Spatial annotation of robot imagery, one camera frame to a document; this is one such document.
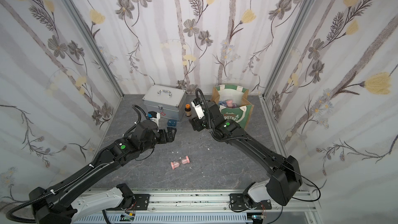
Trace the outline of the green burlap canvas bag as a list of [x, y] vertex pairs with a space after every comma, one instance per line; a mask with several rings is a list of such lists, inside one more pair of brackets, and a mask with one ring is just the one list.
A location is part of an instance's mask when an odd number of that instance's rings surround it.
[[233, 100], [233, 108], [219, 105], [225, 120], [234, 120], [243, 129], [246, 129], [254, 105], [248, 100], [249, 90], [237, 85], [219, 85], [213, 87], [211, 100], [216, 104], [219, 101]]

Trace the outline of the pink hourglass number 15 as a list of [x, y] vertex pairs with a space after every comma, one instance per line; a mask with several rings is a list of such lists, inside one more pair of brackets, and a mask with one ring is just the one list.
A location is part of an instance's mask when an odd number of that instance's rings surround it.
[[173, 170], [175, 170], [179, 166], [180, 166], [180, 162], [179, 161], [172, 161], [171, 162], [171, 167], [172, 167]]

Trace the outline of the pink hourglass pair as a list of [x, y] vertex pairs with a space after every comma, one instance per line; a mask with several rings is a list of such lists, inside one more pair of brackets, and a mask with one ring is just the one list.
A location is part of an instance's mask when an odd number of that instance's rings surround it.
[[188, 164], [188, 163], [190, 163], [189, 157], [186, 156], [185, 158], [182, 158], [181, 163], [182, 163], [182, 164]]

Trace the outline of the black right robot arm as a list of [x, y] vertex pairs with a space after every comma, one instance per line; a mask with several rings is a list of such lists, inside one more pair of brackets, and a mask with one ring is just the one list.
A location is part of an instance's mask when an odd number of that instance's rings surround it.
[[190, 120], [193, 129], [208, 130], [215, 141], [237, 148], [266, 170], [267, 180], [252, 183], [243, 191], [244, 206], [253, 209], [267, 200], [287, 206], [305, 180], [298, 161], [293, 156], [284, 157], [273, 152], [250, 136], [239, 123], [225, 119], [218, 104], [207, 100], [201, 89], [195, 90], [195, 96], [192, 107], [197, 115]]

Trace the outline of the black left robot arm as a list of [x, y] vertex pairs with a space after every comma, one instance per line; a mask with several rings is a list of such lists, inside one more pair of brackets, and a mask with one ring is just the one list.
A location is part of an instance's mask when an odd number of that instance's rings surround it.
[[73, 202], [82, 193], [146, 150], [175, 140], [176, 128], [160, 129], [141, 107], [132, 108], [138, 120], [121, 138], [101, 149], [88, 165], [67, 179], [47, 189], [38, 187], [31, 191], [29, 201], [10, 209], [6, 218], [23, 224], [70, 224], [78, 214]]

